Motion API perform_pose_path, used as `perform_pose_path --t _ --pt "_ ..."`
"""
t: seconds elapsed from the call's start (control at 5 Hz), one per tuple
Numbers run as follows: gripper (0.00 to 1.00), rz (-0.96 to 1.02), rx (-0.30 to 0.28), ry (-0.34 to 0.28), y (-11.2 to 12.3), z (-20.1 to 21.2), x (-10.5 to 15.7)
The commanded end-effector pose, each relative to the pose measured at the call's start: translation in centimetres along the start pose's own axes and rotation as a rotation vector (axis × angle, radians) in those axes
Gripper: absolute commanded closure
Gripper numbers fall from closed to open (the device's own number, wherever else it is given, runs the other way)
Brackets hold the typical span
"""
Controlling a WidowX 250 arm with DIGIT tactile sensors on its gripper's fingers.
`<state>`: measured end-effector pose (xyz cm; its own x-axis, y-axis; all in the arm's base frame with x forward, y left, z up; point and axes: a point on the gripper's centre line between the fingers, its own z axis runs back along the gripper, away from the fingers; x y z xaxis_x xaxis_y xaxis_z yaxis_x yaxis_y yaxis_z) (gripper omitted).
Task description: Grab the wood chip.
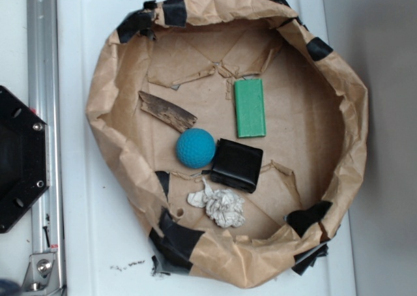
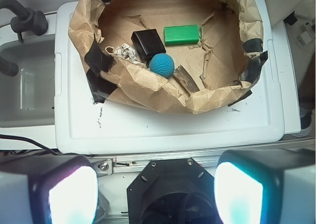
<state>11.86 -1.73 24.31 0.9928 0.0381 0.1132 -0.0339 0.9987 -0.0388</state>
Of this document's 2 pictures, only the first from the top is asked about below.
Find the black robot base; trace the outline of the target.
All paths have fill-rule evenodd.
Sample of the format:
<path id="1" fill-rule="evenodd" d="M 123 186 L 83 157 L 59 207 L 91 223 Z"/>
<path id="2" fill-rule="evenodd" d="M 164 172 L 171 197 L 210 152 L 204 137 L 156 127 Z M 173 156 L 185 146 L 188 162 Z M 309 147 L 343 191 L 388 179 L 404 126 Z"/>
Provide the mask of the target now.
<path id="1" fill-rule="evenodd" d="M 1 86 L 1 233 L 48 188 L 47 124 Z"/>

